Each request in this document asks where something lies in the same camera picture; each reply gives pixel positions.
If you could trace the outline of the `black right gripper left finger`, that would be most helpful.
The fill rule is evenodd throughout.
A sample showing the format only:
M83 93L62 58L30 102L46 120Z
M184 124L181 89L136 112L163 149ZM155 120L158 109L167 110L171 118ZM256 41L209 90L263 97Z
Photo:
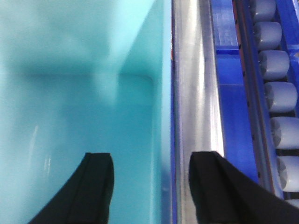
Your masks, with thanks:
M109 153L86 153L80 165L31 224L107 224L114 189Z

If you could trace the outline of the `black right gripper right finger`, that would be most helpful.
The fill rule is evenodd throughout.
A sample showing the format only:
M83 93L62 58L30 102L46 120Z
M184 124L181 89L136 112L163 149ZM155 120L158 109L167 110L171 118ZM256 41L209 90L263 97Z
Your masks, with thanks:
M252 181L215 151L193 152L189 187L199 224L297 224L298 208Z

